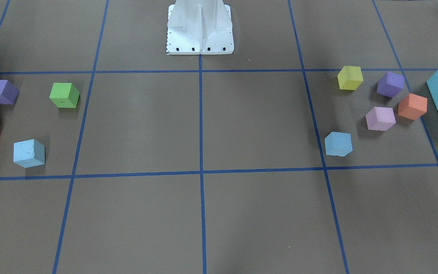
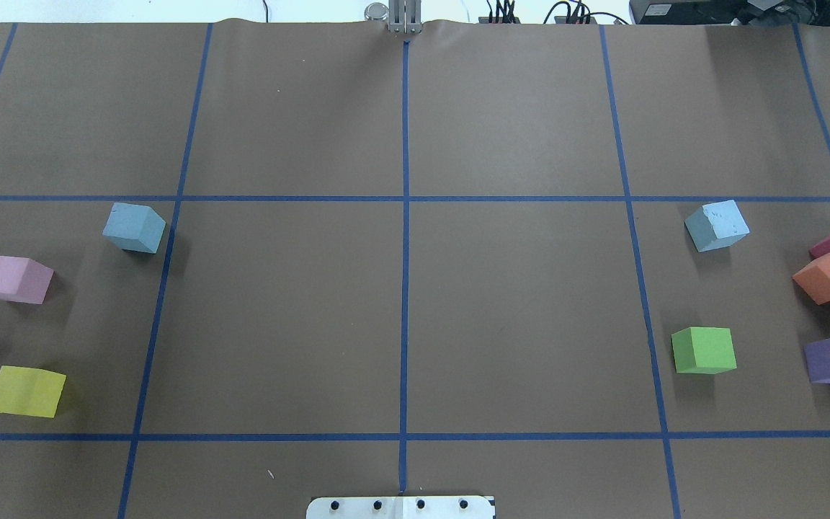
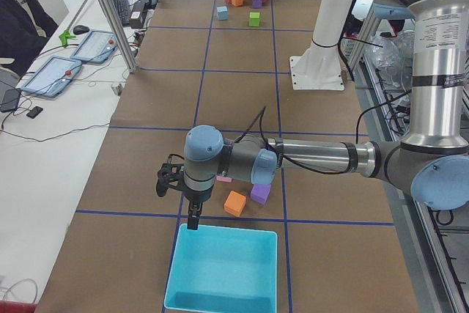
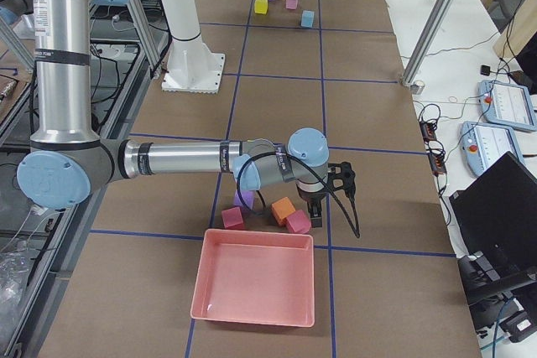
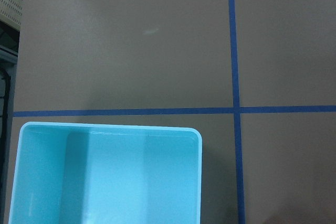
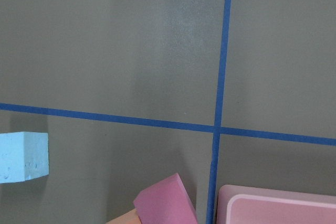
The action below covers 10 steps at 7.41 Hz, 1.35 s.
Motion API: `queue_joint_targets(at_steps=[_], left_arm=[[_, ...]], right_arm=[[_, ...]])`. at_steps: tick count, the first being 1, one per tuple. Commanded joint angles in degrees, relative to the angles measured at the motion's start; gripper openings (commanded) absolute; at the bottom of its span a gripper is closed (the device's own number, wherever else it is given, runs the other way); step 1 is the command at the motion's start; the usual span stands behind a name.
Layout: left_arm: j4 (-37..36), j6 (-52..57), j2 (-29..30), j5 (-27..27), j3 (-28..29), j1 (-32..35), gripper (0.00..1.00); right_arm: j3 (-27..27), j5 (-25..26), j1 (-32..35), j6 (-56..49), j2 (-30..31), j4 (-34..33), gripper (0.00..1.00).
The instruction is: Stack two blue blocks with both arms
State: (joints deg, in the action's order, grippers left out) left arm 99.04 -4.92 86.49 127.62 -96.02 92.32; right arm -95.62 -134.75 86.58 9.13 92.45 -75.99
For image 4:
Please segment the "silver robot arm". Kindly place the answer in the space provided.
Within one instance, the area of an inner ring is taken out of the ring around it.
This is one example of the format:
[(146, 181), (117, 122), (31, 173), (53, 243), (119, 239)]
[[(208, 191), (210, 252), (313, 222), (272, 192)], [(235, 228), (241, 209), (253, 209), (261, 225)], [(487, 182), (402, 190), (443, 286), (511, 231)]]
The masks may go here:
[(265, 139), (136, 143), (97, 134), (91, 125), (92, 1), (33, 0), (39, 126), (17, 170), (28, 198), (63, 210), (121, 179), (223, 172), (234, 175), (241, 192), (295, 182), (313, 226), (321, 226), (329, 151), (326, 137), (314, 128), (298, 130), (285, 145)]
[(8, 25), (33, 12), (33, 0), (1, 0), (1, 18)]

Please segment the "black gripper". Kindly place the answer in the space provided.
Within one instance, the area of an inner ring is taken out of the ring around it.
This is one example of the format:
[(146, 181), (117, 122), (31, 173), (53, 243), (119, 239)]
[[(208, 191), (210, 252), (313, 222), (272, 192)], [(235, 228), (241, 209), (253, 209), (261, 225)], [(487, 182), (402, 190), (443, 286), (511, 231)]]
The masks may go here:
[(295, 184), (300, 198), (308, 205), (312, 227), (321, 228), (323, 222), (321, 203), (326, 197), (325, 186), (320, 182), (309, 184), (297, 181)]

